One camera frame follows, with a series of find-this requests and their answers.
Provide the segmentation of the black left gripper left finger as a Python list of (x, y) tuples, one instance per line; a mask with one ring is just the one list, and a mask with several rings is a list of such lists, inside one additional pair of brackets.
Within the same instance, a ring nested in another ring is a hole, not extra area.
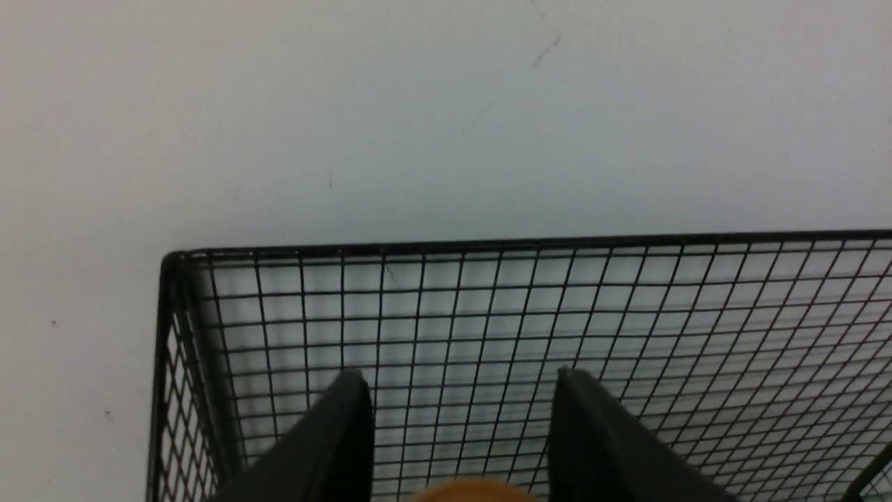
[(213, 501), (369, 501), (375, 414), (369, 385), (344, 370), (308, 413)]

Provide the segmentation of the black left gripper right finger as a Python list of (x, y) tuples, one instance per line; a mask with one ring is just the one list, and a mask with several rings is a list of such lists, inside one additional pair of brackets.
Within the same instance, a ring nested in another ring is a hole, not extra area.
[(551, 501), (736, 501), (647, 431), (589, 372), (562, 368), (548, 433)]

